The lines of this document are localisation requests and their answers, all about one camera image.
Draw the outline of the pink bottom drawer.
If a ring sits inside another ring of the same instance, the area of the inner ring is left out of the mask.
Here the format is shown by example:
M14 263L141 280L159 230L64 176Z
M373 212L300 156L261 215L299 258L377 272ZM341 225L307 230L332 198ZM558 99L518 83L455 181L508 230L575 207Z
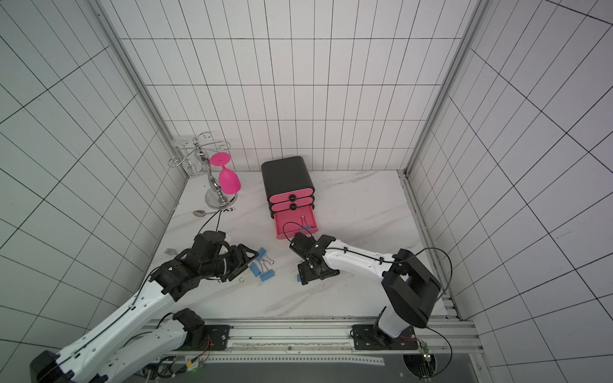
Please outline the pink bottom drawer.
M287 210L278 212L274 215L274 221L276 225L276 238L277 239L293 239L298 232L307 233L313 235L319 228L314 231L301 230L299 227L299 218L301 215L313 215L314 209L311 206L300 207L296 210Z

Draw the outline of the pink drawer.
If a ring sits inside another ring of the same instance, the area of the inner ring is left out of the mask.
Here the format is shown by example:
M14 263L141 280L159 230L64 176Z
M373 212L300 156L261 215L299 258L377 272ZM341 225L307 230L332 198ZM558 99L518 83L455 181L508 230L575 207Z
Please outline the pink drawer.
M299 227L299 218L301 215L313 215L314 209L311 206L300 207L296 210L287 210L278 212L274 215L274 221L276 225L276 238L277 239L293 239L298 232L307 233L313 235L319 228L314 231L301 230Z
M294 191L286 191L283 193L271 195L268 199L268 202L271 204L280 204L287 201L294 202L297 199L306 198L312 196L313 194L313 188L302 188Z
M286 200L277 204L271 204L269 206L272 214L277 212L283 212L287 210L296 210L300 207L312 206L314 204L314 198L312 196L296 199L294 201Z

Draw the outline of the pink top drawer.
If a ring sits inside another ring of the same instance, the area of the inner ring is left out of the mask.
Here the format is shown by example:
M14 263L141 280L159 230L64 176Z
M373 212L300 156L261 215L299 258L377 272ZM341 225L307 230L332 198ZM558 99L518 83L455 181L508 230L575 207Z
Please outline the pink top drawer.
M271 204L280 204L287 201L294 202L297 199L306 198L312 196L313 194L313 188L302 188L294 191L286 191L283 193L271 195L268 199L268 202Z

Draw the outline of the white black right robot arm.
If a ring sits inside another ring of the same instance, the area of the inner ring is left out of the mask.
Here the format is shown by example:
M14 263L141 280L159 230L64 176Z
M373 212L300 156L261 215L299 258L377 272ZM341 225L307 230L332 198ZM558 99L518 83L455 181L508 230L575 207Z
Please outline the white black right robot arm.
M379 282L391 304L378 322L378 329L385 335L398 338L408 327L428 327L442 284L413 252L370 252L333 236L315 239L302 233L294 236L289 247L303 260L298 265L303 285L342 272Z

